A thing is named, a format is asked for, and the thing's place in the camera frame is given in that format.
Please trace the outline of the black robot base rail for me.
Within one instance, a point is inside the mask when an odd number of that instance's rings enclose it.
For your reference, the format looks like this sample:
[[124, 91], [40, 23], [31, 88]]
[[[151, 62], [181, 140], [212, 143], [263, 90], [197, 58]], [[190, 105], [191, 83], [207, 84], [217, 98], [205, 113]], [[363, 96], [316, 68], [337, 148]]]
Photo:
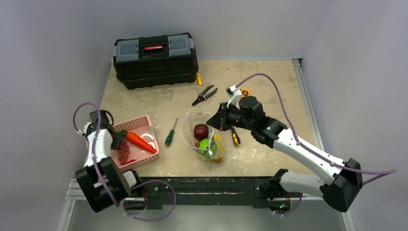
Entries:
[[143, 177], [141, 181], [146, 185], [132, 190], [124, 201], [125, 209], [141, 212], [176, 204], [250, 206], [282, 212], [301, 196], [272, 185], [271, 177]]

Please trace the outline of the pink toy grape bunch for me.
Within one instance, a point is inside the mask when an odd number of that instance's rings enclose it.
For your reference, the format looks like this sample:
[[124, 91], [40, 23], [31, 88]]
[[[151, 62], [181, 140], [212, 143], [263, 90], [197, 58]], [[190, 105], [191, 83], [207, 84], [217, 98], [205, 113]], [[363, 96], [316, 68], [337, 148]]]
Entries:
[[122, 142], [119, 145], [119, 148], [117, 149], [118, 152], [118, 161], [121, 165], [124, 165], [128, 161], [128, 156], [130, 153], [129, 150], [129, 145], [126, 140], [122, 140]]

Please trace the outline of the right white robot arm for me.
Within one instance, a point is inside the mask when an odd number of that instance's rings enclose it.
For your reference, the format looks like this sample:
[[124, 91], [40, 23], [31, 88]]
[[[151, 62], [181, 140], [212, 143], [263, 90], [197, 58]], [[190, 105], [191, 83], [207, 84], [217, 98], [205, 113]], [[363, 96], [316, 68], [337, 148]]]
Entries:
[[290, 156], [314, 173], [280, 170], [270, 183], [274, 195], [310, 194], [322, 198], [333, 209], [346, 212], [363, 187], [358, 161], [337, 158], [299, 138], [284, 123], [267, 116], [254, 96], [241, 98], [238, 106], [221, 103], [206, 124], [219, 131], [233, 127], [249, 130], [258, 143]]

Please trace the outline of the clear zip top bag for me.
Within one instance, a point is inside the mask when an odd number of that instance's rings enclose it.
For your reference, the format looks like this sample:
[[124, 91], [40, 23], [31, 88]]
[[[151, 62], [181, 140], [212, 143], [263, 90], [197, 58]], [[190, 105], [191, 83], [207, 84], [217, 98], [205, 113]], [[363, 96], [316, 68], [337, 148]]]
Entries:
[[189, 108], [181, 125], [181, 136], [202, 160], [220, 164], [225, 148], [219, 132], [206, 124], [211, 117], [209, 112]]

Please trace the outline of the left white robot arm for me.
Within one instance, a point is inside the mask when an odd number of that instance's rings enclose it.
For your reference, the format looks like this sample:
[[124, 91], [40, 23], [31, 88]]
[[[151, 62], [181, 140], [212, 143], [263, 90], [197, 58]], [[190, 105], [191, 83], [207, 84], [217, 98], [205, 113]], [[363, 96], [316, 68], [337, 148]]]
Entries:
[[82, 131], [89, 145], [84, 166], [75, 172], [75, 178], [94, 212], [119, 204], [128, 196], [143, 192], [143, 183], [136, 171], [122, 173], [111, 157], [123, 137], [114, 131], [113, 116], [106, 110], [89, 114], [91, 121]]

